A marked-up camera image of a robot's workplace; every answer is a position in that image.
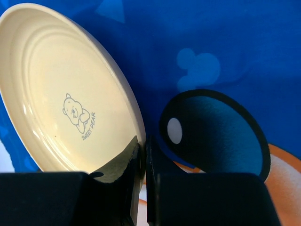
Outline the yellow plate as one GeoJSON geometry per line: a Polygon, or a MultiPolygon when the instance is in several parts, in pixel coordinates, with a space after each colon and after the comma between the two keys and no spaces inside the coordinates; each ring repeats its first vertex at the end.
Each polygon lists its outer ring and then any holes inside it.
{"type": "Polygon", "coordinates": [[[91,173],[133,138],[145,146],[141,111],[123,72],[89,32],[34,3],[0,17],[0,94],[43,172],[91,173]]]}

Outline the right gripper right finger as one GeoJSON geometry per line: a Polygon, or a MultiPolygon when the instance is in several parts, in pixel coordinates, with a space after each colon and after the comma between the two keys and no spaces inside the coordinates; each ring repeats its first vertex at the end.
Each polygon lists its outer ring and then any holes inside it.
{"type": "Polygon", "coordinates": [[[250,173],[187,173],[146,141],[151,226],[278,226],[264,182],[250,173]]]}

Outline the blue cartoon placemat cloth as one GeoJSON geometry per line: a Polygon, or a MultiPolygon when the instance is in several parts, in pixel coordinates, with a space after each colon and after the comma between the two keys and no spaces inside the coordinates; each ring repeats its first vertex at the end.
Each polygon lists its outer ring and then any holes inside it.
{"type": "MultiPolygon", "coordinates": [[[[254,174],[280,226],[300,225],[300,1],[3,0],[0,16],[20,3],[50,8],[99,41],[133,91],[146,141],[180,169],[254,174]]],[[[146,141],[137,220],[147,216],[146,141]]],[[[1,97],[0,146],[0,174],[44,173],[1,97]]]]}

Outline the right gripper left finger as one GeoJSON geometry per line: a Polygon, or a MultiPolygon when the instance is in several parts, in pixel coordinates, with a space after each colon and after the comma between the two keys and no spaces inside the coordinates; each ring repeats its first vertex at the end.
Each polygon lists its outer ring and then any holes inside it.
{"type": "Polygon", "coordinates": [[[2,173],[3,226],[134,226],[140,145],[133,137],[108,163],[85,172],[2,173]]]}

